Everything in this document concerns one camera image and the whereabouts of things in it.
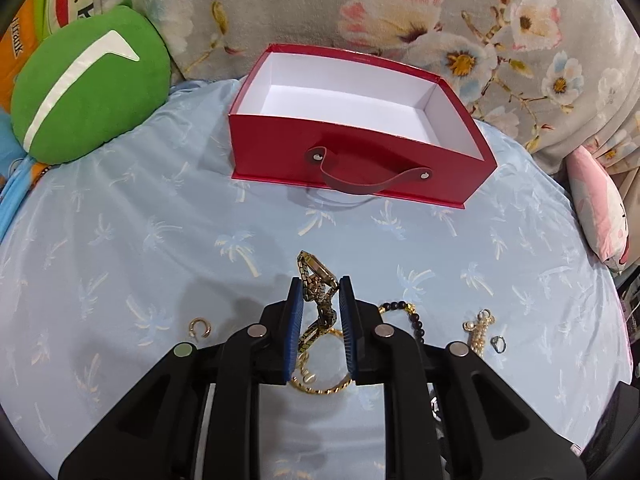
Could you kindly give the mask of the pearl gold drop earring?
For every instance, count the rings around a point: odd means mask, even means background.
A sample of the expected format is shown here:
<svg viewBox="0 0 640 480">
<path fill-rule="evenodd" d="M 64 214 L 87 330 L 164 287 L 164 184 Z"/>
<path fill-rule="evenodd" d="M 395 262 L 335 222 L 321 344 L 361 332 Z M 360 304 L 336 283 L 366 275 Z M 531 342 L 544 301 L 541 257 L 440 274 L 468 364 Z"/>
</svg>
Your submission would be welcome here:
<svg viewBox="0 0 640 480">
<path fill-rule="evenodd" d="M 494 315 L 483 309 L 474 320 L 462 323 L 462 328 L 469 335 L 468 345 L 480 358 L 484 356 L 488 328 L 496 322 Z"/>
</svg>

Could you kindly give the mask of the left gold hoop earring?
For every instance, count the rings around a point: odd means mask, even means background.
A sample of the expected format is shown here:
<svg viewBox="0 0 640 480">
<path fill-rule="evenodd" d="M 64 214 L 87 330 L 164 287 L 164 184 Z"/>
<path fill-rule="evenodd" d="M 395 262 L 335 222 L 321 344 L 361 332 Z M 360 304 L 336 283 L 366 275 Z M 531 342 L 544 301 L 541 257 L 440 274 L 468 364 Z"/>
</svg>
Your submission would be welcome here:
<svg viewBox="0 0 640 480">
<path fill-rule="evenodd" d="M 208 338 L 211 332 L 212 324 L 206 318 L 194 318 L 188 325 L 189 336 L 195 341 Z"/>
</svg>

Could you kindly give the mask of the light blue palm-print sheet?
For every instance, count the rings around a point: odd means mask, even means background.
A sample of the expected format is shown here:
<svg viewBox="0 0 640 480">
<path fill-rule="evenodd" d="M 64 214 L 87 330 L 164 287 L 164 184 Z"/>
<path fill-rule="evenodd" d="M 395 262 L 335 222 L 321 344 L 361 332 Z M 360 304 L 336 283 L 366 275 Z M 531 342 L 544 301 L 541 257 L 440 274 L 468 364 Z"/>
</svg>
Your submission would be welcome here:
<svg viewBox="0 0 640 480">
<path fill-rule="evenodd" d="M 147 122 L 50 170 L 1 244 L 1 404 L 50 472 L 194 318 L 211 346 L 283 299 L 300 252 L 359 299 L 404 300 L 426 341 L 488 309 L 486 362 L 585 445 L 632 359 L 610 271 L 566 192 L 516 142 L 463 209 L 232 178 L 239 85 L 198 82 Z"/>
</svg>

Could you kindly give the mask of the pink white plush pillow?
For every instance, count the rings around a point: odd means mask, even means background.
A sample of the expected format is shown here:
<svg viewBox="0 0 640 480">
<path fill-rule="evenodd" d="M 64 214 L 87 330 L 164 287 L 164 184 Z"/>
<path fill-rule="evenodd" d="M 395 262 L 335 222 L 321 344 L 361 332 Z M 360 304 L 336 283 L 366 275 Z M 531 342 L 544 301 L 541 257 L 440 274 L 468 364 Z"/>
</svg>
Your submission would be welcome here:
<svg viewBox="0 0 640 480">
<path fill-rule="evenodd" d="M 565 157 L 570 194 L 585 238 L 615 272 L 626 266 L 629 229 L 622 196 L 612 178 L 583 146 Z"/>
</svg>

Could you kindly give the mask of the red open gift box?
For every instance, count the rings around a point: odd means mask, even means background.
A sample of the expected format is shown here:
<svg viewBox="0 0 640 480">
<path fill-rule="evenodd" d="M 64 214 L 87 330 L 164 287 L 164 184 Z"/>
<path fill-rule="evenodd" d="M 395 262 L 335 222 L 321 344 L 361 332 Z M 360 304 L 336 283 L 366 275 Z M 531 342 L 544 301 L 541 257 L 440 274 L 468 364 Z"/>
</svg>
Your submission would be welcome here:
<svg viewBox="0 0 640 480">
<path fill-rule="evenodd" d="M 240 180 L 462 208 L 497 168 L 444 78 L 355 51 L 272 44 L 228 118 Z"/>
</svg>

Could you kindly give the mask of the green round plush pillow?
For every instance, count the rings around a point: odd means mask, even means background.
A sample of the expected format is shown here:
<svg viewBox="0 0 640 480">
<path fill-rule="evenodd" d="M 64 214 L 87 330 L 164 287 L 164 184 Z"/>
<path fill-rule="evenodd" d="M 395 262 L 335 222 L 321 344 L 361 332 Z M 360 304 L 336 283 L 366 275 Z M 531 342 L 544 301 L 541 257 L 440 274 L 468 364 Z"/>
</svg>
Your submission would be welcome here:
<svg viewBox="0 0 640 480">
<path fill-rule="evenodd" d="M 71 162 L 141 125 L 169 86 L 162 37 L 120 4 L 43 40 L 15 81 L 13 134 L 37 162 Z"/>
</svg>

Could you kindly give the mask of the grey floral blanket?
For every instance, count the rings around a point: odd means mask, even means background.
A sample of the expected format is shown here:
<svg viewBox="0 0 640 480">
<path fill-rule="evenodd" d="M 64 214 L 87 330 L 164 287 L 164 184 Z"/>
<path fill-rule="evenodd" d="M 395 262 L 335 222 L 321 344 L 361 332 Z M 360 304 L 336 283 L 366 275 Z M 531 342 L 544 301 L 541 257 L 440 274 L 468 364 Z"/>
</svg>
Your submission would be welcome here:
<svg viewBox="0 0 640 480">
<path fill-rule="evenodd" d="M 583 146 L 639 166 L 639 38 L 616 0 L 98 0 L 130 3 L 186 78 L 248 72 L 270 44 L 355 50 L 442 76 L 549 172 Z"/>
</svg>

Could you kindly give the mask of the colourful patterned quilt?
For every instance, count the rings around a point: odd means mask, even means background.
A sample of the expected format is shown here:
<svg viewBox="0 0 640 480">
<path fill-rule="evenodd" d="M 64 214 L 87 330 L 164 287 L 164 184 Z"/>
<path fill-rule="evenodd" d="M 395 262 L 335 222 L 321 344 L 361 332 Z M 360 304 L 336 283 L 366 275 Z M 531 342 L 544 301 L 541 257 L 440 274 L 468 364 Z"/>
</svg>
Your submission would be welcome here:
<svg viewBox="0 0 640 480">
<path fill-rule="evenodd" d="M 17 76 L 37 47 L 61 27 L 94 14 L 94 0 L 25 0 L 1 39 L 1 232 L 48 166 L 35 162 L 16 140 L 11 100 Z"/>
</svg>

